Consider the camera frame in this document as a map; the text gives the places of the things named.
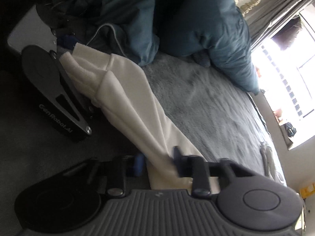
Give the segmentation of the cream white garment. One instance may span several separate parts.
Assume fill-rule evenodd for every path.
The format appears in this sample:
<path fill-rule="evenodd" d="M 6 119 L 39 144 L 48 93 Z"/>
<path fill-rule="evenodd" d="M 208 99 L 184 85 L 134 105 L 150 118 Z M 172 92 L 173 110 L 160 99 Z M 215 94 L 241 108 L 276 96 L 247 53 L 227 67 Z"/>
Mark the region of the cream white garment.
<path fill-rule="evenodd" d="M 192 178 L 178 176 L 173 148 L 178 146 L 184 155 L 201 152 L 165 114 L 140 66 L 82 44 L 59 61 L 78 92 L 145 155 L 153 190 L 192 190 Z"/>

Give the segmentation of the grey bed blanket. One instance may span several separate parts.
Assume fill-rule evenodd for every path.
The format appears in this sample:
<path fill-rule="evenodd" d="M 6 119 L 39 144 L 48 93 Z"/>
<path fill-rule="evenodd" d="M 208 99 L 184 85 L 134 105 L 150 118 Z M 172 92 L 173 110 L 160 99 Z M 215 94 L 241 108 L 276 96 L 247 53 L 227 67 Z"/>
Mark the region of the grey bed blanket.
<path fill-rule="evenodd" d="M 164 53 L 143 70 L 166 115 L 207 161 L 229 159 L 285 184 L 266 122 L 248 93 L 214 68 Z"/>

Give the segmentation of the yellow box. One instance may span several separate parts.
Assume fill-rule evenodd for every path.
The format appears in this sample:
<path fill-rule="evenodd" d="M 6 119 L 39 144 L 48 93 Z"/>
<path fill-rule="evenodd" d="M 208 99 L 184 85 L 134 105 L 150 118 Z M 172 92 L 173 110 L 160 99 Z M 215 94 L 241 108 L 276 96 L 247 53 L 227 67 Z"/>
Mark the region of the yellow box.
<path fill-rule="evenodd" d="M 314 195 L 315 193 L 315 183 L 311 183 L 310 185 L 304 187 L 304 188 L 300 188 L 299 190 L 299 194 L 301 195 L 301 197 L 303 199 L 306 199 L 312 195 Z"/>

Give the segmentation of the teal blue duvet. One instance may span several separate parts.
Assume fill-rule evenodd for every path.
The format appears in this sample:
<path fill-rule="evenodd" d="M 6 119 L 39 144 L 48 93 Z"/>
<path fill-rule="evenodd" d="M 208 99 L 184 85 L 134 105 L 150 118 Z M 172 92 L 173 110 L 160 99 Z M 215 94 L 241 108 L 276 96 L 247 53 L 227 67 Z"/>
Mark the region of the teal blue duvet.
<path fill-rule="evenodd" d="M 258 93 L 248 24 L 234 0 L 49 0 L 51 13 L 81 43 L 140 66 L 158 52 L 214 66 Z"/>

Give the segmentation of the grey curtain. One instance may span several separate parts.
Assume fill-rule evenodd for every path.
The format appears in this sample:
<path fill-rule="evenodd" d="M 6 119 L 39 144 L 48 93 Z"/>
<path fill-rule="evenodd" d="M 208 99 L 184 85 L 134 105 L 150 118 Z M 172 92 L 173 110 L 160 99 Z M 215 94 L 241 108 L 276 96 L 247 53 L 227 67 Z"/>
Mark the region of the grey curtain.
<path fill-rule="evenodd" d="M 273 37 L 285 24 L 314 0 L 268 0 L 247 20 L 251 49 Z"/>

